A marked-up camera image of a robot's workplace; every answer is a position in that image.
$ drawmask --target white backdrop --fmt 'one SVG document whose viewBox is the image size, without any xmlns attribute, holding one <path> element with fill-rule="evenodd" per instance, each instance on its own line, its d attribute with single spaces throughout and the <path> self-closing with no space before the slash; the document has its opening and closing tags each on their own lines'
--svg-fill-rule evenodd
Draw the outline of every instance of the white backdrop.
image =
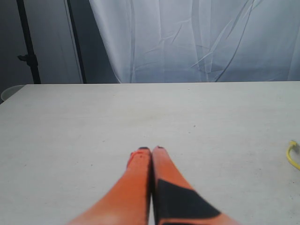
<svg viewBox="0 0 300 225">
<path fill-rule="evenodd" d="M 300 0 L 90 4 L 121 83 L 300 80 Z"/>
</svg>

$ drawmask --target table surface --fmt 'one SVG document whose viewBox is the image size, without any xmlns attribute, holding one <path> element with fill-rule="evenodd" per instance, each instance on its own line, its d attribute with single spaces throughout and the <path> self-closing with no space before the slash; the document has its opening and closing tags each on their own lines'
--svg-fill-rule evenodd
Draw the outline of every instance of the table surface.
<svg viewBox="0 0 300 225">
<path fill-rule="evenodd" d="M 242 224 L 300 224 L 290 140 L 300 82 L 26 85 L 0 105 L 0 224 L 66 223 L 156 145 Z"/>
</svg>

